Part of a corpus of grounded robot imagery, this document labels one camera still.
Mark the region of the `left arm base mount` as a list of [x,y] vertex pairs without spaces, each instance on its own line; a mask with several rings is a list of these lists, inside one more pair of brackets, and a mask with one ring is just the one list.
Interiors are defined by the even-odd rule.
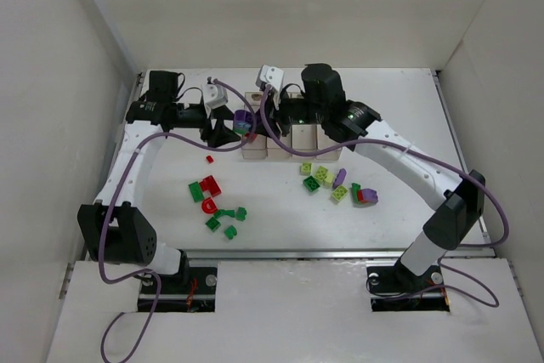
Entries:
[[212,313],[216,307],[218,266],[190,264],[183,277],[163,275],[156,313]]

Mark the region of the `red large lego brick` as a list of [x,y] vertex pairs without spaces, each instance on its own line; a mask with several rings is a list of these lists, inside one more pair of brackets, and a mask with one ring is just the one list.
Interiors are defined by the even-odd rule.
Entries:
[[200,188],[203,192],[207,192],[211,197],[219,196],[222,190],[217,180],[209,175],[199,182]]

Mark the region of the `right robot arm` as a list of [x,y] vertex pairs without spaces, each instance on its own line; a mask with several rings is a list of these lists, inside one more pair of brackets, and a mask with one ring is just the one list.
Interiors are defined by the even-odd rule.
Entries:
[[272,105],[263,116],[275,123],[275,135],[286,134],[295,124],[319,124],[328,138],[388,170],[433,210],[422,232],[395,263],[397,281],[404,287],[415,286],[440,257],[460,246],[484,210],[485,178],[480,173],[462,177],[426,159],[377,111],[348,99],[339,73],[328,64],[305,66],[298,99],[287,96],[282,70],[274,68],[264,78],[263,89]]

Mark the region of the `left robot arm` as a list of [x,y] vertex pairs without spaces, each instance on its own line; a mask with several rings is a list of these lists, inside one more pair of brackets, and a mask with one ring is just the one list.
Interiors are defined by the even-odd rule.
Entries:
[[159,241],[140,210],[156,156],[175,129],[199,130],[212,151],[229,151],[240,138],[224,125],[234,116],[225,87],[208,81],[199,88],[198,103],[183,104],[183,84],[176,72],[150,72],[148,89],[127,110],[121,147],[104,187],[78,210],[86,248],[101,272],[106,264],[139,266],[145,274],[184,272],[184,252]]

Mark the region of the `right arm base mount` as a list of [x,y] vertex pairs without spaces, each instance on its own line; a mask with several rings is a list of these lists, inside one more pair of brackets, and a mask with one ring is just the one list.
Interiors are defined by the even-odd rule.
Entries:
[[372,265],[366,268],[366,274],[373,312],[450,311],[438,265],[431,265],[421,276],[413,275],[400,263]]

